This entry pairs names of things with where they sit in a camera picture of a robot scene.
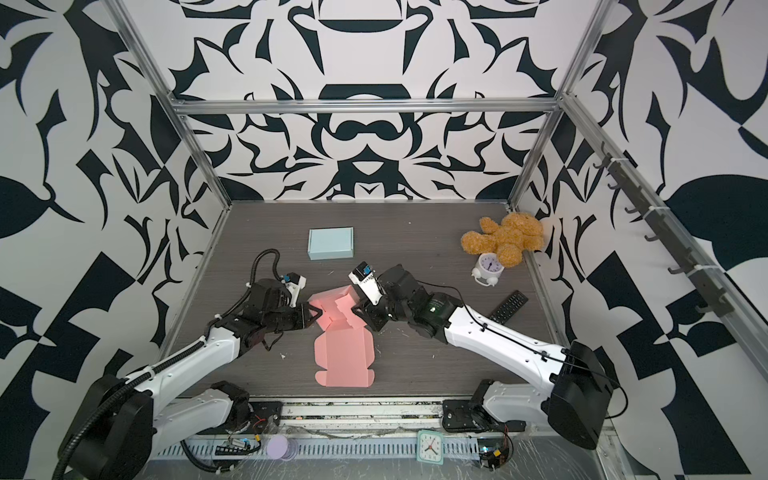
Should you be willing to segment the pink paper box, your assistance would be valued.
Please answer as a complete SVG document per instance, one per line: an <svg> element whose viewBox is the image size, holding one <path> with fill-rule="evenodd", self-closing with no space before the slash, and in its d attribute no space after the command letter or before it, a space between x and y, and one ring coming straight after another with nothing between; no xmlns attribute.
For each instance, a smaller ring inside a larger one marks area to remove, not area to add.
<svg viewBox="0 0 768 480"><path fill-rule="evenodd" d="M319 385L327 388L368 388L375 379L371 365L375 360L372 332L352 309L360 298L353 286L312 295L311 306L320 308L317 324L322 334L314 342L315 374Z"/></svg>

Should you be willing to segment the light blue paper box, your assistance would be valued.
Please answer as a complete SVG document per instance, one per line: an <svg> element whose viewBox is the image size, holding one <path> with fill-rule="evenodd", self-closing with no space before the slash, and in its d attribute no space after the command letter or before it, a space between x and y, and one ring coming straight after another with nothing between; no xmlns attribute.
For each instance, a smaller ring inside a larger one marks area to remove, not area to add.
<svg viewBox="0 0 768 480"><path fill-rule="evenodd" d="M354 229L352 227L310 229L307 253L312 261L353 258Z"/></svg>

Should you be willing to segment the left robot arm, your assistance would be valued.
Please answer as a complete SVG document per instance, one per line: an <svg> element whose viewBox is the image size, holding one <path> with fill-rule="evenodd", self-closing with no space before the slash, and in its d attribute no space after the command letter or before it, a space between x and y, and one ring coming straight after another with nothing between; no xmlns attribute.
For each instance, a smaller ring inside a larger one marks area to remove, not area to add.
<svg viewBox="0 0 768 480"><path fill-rule="evenodd" d="M237 385L219 381L191 399L179 396L252 348L270 349L267 334L303 330L319 319L321 309L299 299L305 285L296 273L250 281L190 345L125 377L94 382L59 447L53 478L73 469L88 479L131 479L153 455L201 431L247 430L254 413Z"/></svg>

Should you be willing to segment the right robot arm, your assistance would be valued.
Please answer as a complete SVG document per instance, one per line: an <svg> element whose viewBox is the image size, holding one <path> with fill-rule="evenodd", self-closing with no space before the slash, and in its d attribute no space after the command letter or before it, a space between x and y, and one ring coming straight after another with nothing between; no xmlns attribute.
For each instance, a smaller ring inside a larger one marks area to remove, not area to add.
<svg viewBox="0 0 768 480"><path fill-rule="evenodd" d="M483 382L474 394L482 418L498 424L546 422L570 443L597 448L620 383L592 349L578 341L561 346L521 334L470 307L457 288L419 281L402 265L376 274L362 262L349 279L363 295L353 311L373 330L390 321L405 322L425 338L504 367L534 389L522 401L506 394L498 381Z"/></svg>

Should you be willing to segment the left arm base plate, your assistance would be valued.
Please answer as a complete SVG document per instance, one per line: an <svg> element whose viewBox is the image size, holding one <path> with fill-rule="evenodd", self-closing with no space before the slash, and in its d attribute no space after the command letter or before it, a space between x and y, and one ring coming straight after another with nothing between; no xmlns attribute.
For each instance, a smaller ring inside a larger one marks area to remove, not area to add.
<svg viewBox="0 0 768 480"><path fill-rule="evenodd" d="M281 422L281 401L235 402L225 422L199 435L250 435L275 431Z"/></svg>

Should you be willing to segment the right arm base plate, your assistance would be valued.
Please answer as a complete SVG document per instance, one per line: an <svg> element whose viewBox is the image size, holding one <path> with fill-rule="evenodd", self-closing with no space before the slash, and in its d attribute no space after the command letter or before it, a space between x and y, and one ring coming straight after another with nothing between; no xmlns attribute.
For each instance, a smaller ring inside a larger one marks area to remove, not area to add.
<svg viewBox="0 0 768 480"><path fill-rule="evenodd" d="M450 433L524 432L525 421L500 422L471 400L444 400L442 402L442 428Z"/></svg>

